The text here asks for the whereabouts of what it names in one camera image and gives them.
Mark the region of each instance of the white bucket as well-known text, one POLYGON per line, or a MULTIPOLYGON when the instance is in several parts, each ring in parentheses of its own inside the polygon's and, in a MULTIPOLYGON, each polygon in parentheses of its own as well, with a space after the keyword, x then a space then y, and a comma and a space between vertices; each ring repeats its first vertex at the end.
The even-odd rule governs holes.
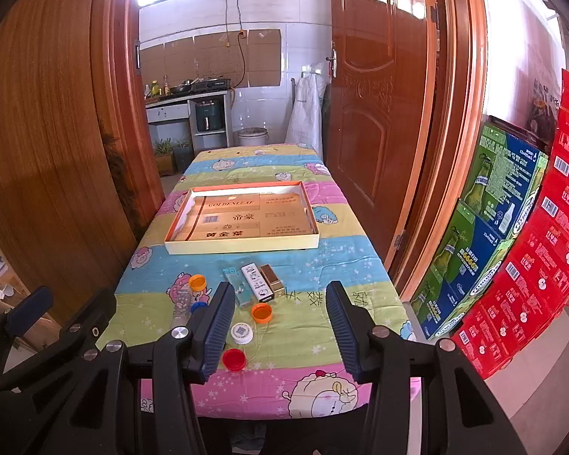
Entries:
POLYGON ((265 128, 245 128, 238 132, 240 145, 243 147, 259 147, 260 145, 267 145, 270 135, 267 134, 265 128))

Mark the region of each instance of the drawer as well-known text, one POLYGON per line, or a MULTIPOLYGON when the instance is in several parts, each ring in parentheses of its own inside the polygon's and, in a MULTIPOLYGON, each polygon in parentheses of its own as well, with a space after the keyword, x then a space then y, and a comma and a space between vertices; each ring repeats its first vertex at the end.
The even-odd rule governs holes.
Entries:
POLYGON ((146 112, 148 123, 170 121, 174 119, 185 119, 190 117, 190 110, 186 102, 183 104, 173 104, 170 106, 148 108, 146 112))

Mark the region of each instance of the blue stripe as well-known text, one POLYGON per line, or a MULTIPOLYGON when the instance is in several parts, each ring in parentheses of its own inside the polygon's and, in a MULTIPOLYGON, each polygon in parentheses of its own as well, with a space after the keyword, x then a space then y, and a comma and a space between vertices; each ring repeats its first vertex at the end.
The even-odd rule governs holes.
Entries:
POLYGON ((223 268, 240 270, 249 263, 270 264, 287 290, 298 292, 323 290, 332 280, 344 287, 390 281, 366 236, 321 239, 318 248, 307 250, 169 255, 164 246, 153 246, 152 252, 143 267, 127 266, 116 293, 167 292, 180 273, 201 273, 216 289, 225 280, 223 268))
POLYGON ((231 171, 233 169, 243 168, 243 167, 259 167, 259 166, 304 166, 305 164, 320 163, 319 156, 317 155, 307 155, 307 156, 277 156, 277 155, 265 155, 265 156, 249 156, 249 157, 238 157, 230 159, 218 159, 210 161, 194 161, 189 168, 185 171, 185 175, 206 172, 219 172, 220 169, 215 169, 214 165, 225 161, 233 162, 234 164, 223 171, 231 171))

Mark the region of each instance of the table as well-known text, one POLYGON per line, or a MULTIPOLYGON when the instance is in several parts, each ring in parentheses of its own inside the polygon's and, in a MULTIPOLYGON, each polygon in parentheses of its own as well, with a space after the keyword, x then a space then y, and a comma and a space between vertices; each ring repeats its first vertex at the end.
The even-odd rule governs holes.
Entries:
MULTIPOLYGON (((169 292, 201 273, 208 301, 223 268, 270 264, 286 286, 273 300, 273 319, 253 322, 249 308, 235 309, 232 323, 253 327, 253 340, 237 346, 247 357, 241 372, 220 363, 205 385, 193 385, 199 416, 230 419, 320 417, 368 402, 370 385, 359 386, 344 370, 325 307, 325 287, 340 280, 353 303, 376 323, 414 339, 411 323, 371 243, 327 168, 306 145, 234 147, 202 152, 156 214, 116 290, 117 310, 98 345, 112 339, 129 346, 166 333, 173 314, 169 292), (319 223, 317 249, 215 255, 169 255, 164 236, 187 190, 195 186, 303 181, 319 223)), ((232 338, 228 347, 235 346, 232 338)), ((412 395, 419 380, 412 380, 412 395)), ((152 410, 151 381, 144 380, 142 409, 152 410)))

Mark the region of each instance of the door handle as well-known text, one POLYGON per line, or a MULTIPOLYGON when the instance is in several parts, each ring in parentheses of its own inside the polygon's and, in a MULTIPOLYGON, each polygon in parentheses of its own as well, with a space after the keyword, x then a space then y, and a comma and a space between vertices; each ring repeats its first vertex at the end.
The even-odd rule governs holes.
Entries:
POLYGON ((337 78, 337 51, 335 47, 332 48, 331 56, 327 56, 326 60, 331 63, 331 77, 337 78))
POLYGON ((141 56, 140 56, 140 46, 141 43, 139 39, 135 40, 134 43, 134 60, 135 60, 135 73, 141 75, 141 56))

